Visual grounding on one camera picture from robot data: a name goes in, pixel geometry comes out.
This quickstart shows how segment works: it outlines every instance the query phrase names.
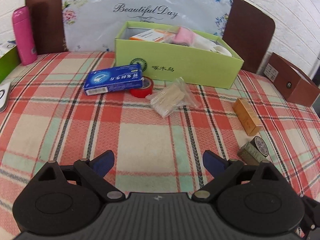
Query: white object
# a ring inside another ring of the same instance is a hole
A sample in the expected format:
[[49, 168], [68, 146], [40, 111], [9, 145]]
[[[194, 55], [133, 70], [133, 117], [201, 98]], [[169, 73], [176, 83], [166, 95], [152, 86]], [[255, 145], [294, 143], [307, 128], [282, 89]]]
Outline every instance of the white object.
[[228, 51], [226, 48], [222, 47], [221, 45], [217, 45], [213, 41], [210, 41], [196, 33], [195, 33], [195, 38], [193, 40], [193, 44], [191, 47], [197, 48], [197, 49], [210, 50], [213, 52], [218, 52], [225, 56], [232, 57], [231, 52]]
[[10, 82], [0, 86], [0, 112], [3, 112], [8, 105], [10, 94]]
[[222, 37], [233, 0], [62, 0], [69, 51], [113, 51], [126, 21], [185, 26]]
[[273, 66], [268, 64], [263, 73], [266, 75], [268, 79], [274, 82], [279, 72]]

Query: pink thermos bottle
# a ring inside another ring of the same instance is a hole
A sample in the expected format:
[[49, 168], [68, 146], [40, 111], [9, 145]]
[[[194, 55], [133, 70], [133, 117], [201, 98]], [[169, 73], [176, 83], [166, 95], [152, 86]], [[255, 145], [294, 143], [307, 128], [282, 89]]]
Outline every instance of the pink thermos bottle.
[[21, 62], [23, 65], [31, 64], [37, 59], [37, 52], [27, 6], [13, 12], [12, 24]]

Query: green box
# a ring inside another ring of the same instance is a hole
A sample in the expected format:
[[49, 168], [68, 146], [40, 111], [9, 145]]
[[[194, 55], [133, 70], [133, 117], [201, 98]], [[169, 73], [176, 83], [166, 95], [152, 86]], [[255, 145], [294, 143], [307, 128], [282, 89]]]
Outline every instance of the green box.
[[0, 57], [0, 83], [21, 63], [17, 46]]
[[129, 40], [128, 37], [148, 29], [170, 30], [172, 26], [146, 22], [126, 22], [115, 39], [116, 66], [141, 63], [144, 76], [173, 81], [182, 77], [186, 83], [229, 89], [243, 60], [220, 37], [194, 31], [218, 42], [231, 52], [228, 57], [216, 52], [151, 41]]

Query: brown wooden headboard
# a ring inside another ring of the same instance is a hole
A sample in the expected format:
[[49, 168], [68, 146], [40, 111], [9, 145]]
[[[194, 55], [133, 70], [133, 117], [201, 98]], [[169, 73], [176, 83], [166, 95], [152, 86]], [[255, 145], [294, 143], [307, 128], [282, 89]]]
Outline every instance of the brown wooden headboard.
[[[66, 50], [61, 0], [26, 0], [38, 54]], [[223, 40], [244, 60], [242, 69], [256, 73], [269, 47], [275, 23], [255, 6], [234, 0]]]
[[62, 0], [26, 0], [38, 54], [63, 52]]
[[243, 70], [256, 73], [269, 47], [276, 24], [244, 0], [234, 0], [223, 40], [244, 60]]

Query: label sticker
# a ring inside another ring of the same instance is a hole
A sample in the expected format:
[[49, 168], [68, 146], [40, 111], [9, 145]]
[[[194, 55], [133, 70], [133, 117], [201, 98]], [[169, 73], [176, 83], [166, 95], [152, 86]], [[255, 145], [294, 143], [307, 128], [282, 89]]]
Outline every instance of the label sticker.
[[87, 93], [87, 96], [108, 93], [108, 88], [103, 87], [103, 88], [88, 89], [86, 93]]
[[279, 72], [273, 66], [268, 64], [263, 73], [267, 76], [268, 79], [274, 82]]

